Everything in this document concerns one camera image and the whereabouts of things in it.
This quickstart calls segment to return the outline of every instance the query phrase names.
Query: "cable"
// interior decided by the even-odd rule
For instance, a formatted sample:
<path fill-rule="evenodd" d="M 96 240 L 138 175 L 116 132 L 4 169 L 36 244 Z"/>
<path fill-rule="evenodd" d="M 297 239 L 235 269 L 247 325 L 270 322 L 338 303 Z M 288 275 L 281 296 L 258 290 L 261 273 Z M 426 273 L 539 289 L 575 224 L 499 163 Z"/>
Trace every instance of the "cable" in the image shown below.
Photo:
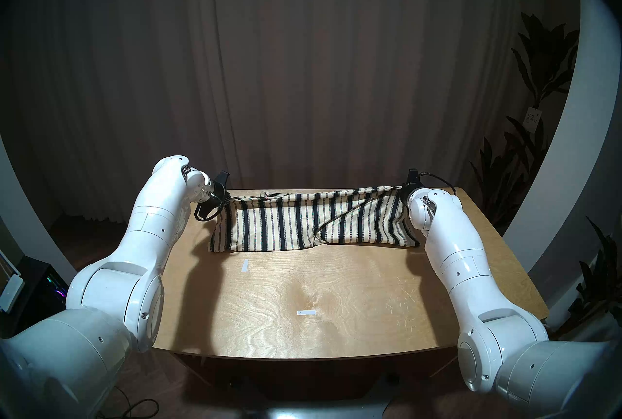
<path fill-rule="evenodd" d="M 444 179 L 443 179 L 443 178 L 441 178 L 441 177 L 438 177 L 438 176 L 434 175 L 433 173 L 419 173 L 419 176 L 420 176 L 420 177 L 432 177 L 432 178 L 436 178 L 437 180 L 442 181 L 442 182 L 443 182 L 444 184 L 446 184 L 449 188 L 451 188 L 451 189 L 452 189 L 452 191 L 453 191 L 453 194 L 454 194 L 454 195 L 456 194 L 456 189 L 453 187 L 453 185 L 452 185 L 451 183 L 449 183 L 448 181 L 444 180 Z"/>
<path fill-rule="evenodd" d="M 128 402 L 128 408 L 120 416 L 112 416 L 112 417 L 104 416 L 102 414 L 102 412 L 99 411 L 97 413 L 97 416 L 95 416 L 98 419 L 127 419 L 128 417 L 131 417 L 132 419 L 149 419 L 149 418 L 155 416 L 156 414 L 158 414 L 158 412 L 160 411 L 160 404 L 158 404 L 157 400 L 155 400 L 155 399 L 142 399 L 142 400 L 139 400 L 137 403 L 132 404 L 132 403 L 130 403 L 129 398 L 125 394 L 125 392 L 123 392 L 117 386 L 114 386 L 114 388 L 123 394 L 123 397 L 125 397 L 125 400 Z M 148 416 L 132 416 L 132 409 L 134 409 L 137 405 L 142 404 L 143 402 L 153 402 L 155 404 L 155 412 L 153 412 L 153 414 L 148 415 Z"/>
<path fill-rule="evenodd" d="M 197 204 L 197 207 L 195 208 L 195 219 L 197 221 L 210 221 L 211 219 L 213 219 L 215 216 L 220 215 L 220 212 L 222 212 L 223 208 L 225 207 L 225 205 L 228 205 L 229 202 L 231 201 L 231 197 L 229 198 L 219 198 L 216 195 L 214 195 L 213 193 L 211 194 L 211 197 L 213 197 L 214 199 L 219 200 L 220 204 L 218 205 L 218 209 L 216 210 L 216 213 L 213 213 L 211 216 L 207 217 L 207 218 L 201 218 L 199 216 L 199 204 Z"/>

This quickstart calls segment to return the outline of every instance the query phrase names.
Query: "white panel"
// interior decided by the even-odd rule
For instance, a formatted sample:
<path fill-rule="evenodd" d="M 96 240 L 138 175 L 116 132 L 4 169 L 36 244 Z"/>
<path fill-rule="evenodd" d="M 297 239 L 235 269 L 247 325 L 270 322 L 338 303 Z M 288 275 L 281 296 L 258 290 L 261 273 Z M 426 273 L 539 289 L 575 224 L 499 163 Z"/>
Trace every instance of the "white panel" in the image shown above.
<path fill-rule="evenodd" d="M 620 30 L 601 0 L 581 0 L 570 91 L 540 172 L 503 239 L 525 270 L 538 261 L 583 191 L 609 128 L 620 77 Z"/>
<path fill-rule="evenodd" d="M 2 138 L 0 138 L 0 217 L 24 255 L 50 264 L 67 284 L 71 283 L 76 271 L 30 206 L 13 172 Z"/>

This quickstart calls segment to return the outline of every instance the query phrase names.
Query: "desk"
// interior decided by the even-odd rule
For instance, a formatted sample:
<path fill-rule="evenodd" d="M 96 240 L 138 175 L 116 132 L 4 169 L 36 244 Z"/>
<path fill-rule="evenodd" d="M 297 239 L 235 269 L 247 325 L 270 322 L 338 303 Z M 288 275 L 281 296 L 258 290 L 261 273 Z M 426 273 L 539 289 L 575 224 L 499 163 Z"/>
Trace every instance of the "desk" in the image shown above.
<path fill-rule="evenodd" d="M 313 193 L 324 190 L 283 190 Z M 232 196 L 260 190 L 232 190 Z M 539 319 L 549 311 L 510 248 L 457 189 L 509 300 Z M 456 345 L 458 322 L 423 249 L 321 245 L 283 252 L 209 251 L 214 221 L 193 218 L 164 271 L 154 347 L 201 356 L 328 359 Z M 242 272 L 244 260 L 248 270 Z M 298 315 L 299 310 L 316 315 Z"/>

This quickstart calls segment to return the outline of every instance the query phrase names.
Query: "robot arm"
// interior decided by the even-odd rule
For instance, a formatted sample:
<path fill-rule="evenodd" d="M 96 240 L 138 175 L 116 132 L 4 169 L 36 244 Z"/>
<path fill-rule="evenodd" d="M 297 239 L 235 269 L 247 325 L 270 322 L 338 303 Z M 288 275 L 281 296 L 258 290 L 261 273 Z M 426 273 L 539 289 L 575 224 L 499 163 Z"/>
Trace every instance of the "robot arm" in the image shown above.
<path fill-rule="evenodd" d="M 0 376 L 17 378 L 23 384 L 18 390 L 32 397 L 11 397 L 13 403 L 42 407 L 45 417 L 95 416 L 129 351 L 144 352 L 156 340 L 170 249 L 186 226 L 190 202 L 208 201 L 213 191 L 188 158 L 157 163 L 119 247 L 75 276 L 67 309 L 0 341 L 10 369 Z M 7 398 L 0 399 L 1 415 Z M 16 411 L 23 417 L 23 408 Z"/>
<path fill-rule="evenodd" d="M 442 189 L 424 188 L 416 170 L 402 190 L 413 226 L 426 237 L 425 251 L 458 318 L 458 362 L 467 387 L 495 389 L 533 417 L 562 410 L 610 345 L 549 342 L 542 323 L 497 287 L 460 199 Z"/>
<path fill-rule="evenodd" d="M 161 159 L 136 198 L 119 247 L 76 275 L 67 308 L 107 313 L 128 329 L 132 348 L 148 350 L 160 326 L 170 249 L 188 222 L 190 202 L 206 201 L 213 190 L 210 177 L 191 168 L 188 158 Z"/>
<path fill-rule="evenodd" d="M 419 188 L 408 198 L 411 221 L 449 292 L 460 325 L 458 360 L 467 387 L 488 392 L 504 360 L 526 344 L 548 340 L 542 323 L 511 303 L 490 272 L 480 235 L 455 195 Z"/>

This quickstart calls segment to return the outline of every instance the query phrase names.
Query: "striped cloth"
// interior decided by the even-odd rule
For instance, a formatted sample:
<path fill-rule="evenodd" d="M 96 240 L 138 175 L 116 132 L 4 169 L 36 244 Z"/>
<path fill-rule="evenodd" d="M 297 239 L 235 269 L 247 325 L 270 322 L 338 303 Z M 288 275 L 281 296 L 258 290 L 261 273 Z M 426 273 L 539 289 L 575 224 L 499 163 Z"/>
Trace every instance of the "striped cloth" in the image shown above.
<path fill-rule="evenodd" d="M 234 197 L 216 217 L 210 250 L 272 252 L 364 242 L 418 246 L 400 188 Z"/>

